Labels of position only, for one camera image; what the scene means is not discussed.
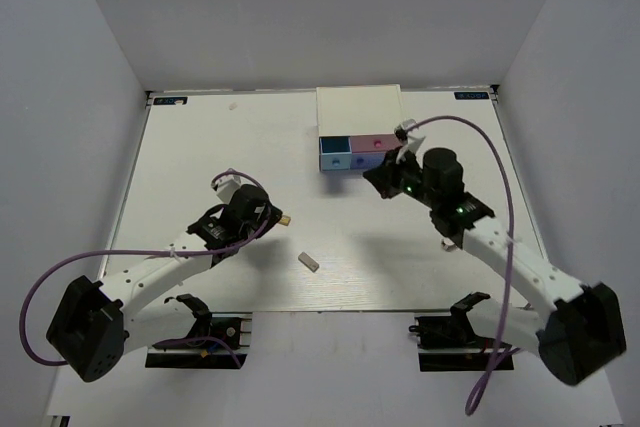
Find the pink drawer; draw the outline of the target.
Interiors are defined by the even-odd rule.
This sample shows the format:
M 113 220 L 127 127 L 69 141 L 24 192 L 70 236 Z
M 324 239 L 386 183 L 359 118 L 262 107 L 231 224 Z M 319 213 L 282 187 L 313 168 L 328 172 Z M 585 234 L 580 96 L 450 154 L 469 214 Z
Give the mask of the pink drawer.
M 393 150 L 401 145 L 394 134 L 354 135 L 350 137 L 353 153 L 374 153 Z

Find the light blue drawer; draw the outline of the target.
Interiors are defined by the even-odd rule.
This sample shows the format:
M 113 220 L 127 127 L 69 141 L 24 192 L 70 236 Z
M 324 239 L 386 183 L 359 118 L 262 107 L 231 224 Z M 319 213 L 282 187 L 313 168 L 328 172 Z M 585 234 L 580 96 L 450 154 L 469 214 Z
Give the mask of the light blue drawer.
M 319 169 L 321 172 L 349 170 L 352 149 L 347 136 L 319 138 Z

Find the pink white binder clip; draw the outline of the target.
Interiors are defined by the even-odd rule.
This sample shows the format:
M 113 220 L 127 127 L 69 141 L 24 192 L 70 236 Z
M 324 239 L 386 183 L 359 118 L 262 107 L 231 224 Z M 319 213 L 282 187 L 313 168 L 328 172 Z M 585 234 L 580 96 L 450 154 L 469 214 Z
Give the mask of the pink white binder clip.
M 455 244 L 449 244 L 445 241 L 441 242 L 441 248 L 446 251 L 446 252 L 452 252 L 455 251 L 457 249 L 457 246 Z

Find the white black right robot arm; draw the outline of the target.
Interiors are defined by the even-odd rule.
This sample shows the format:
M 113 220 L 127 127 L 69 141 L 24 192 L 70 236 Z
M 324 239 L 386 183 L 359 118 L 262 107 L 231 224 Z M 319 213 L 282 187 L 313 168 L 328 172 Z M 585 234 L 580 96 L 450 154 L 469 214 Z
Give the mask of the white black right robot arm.
M 479 345 L 504 329 L 502 345 L 535 354 L 562 383 L 576 386 L 627 350 L 620 305 L 607 285 L 589 286 L 513 240 L 482 201 L 467 192 L 463 167 L 446 148 L 421 161 L 391 150 L 364 178 L 384 199 L 405 194 L 429 208 L 436 230 L 460 250 L 488 265 L 527 301 L 504 310 L 490 295 L 474 292 L 448 315 L 420 317 L 410 327 L 424 350 Z

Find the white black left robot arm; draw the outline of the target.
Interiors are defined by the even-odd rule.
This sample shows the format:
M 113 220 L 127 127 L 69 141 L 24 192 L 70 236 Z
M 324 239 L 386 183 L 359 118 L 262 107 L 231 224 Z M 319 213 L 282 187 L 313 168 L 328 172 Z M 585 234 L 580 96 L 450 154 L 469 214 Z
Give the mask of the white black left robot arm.
M 141 347 L 194 348 L 211 342 L 207 305 L 173 288 L 236 255 L 282 217 L 262 188 L 238 187 L 166 250 L 145 254 L 141 263 L 98 281 L 73 280 L 47 340 L 85 382 L 102 378 L 123 355 Z

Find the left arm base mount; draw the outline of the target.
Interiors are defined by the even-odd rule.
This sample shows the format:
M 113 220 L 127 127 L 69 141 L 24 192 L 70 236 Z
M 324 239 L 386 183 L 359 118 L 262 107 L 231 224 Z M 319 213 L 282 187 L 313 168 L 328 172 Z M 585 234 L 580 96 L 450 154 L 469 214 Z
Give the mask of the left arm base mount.
M 198 320 L 185 339 L 147 350 L 147 369 L 239 370 L 249 353 L 253 316 L 213 314 Z

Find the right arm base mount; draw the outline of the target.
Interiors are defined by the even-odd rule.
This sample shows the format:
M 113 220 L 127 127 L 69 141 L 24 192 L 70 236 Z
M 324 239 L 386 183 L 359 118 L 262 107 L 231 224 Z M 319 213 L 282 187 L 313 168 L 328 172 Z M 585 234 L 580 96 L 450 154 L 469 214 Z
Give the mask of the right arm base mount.
M 448 310 L 414 314 L 408 332 L 417 341 L 419 370 L 423 373 L 481 372 L 494 352 L 492 337 L 473 330 L 468 313 L 489 294 L 475 292 L 455 302 Z

